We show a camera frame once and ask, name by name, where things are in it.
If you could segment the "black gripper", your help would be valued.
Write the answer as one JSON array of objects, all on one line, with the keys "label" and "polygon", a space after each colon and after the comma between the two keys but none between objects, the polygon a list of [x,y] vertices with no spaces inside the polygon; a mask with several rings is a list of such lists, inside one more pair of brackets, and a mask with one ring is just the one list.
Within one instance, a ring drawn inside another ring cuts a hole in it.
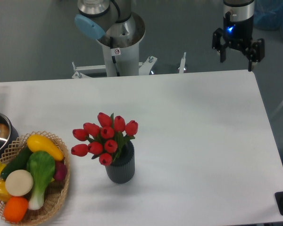
[{"label": "black gripper", "polygon": [[241,50],[248,59],[248,71],[265,57],[265,40],[263,38],[252,41],[253,16],[238,22],[224,18],[224,30],[217,28],[212,36],[212,49],[220,54],[220,62],[226,60],[226,48]]}]

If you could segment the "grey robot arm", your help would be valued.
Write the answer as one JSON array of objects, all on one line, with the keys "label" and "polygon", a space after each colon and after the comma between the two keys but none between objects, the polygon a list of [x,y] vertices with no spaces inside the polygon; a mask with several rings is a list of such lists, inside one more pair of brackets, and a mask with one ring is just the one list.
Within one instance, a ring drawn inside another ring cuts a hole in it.
[{"label": "grey robot arm", "polygon": [[[255,1],[225,0],[223,2],[223,27],[212,35],[212,49],[226,60],[226,49],[235,49],[248,59],[248,70],[265,56],[264,39],[253,40]],[[132,12],[129,0],[80,0],[79,13],[75,16],[77,28],[91,39],[108,47],[110,60],[116,72],[120,71],[116,56],[122,49],[138,43],[144,36],[143,22]]]}]

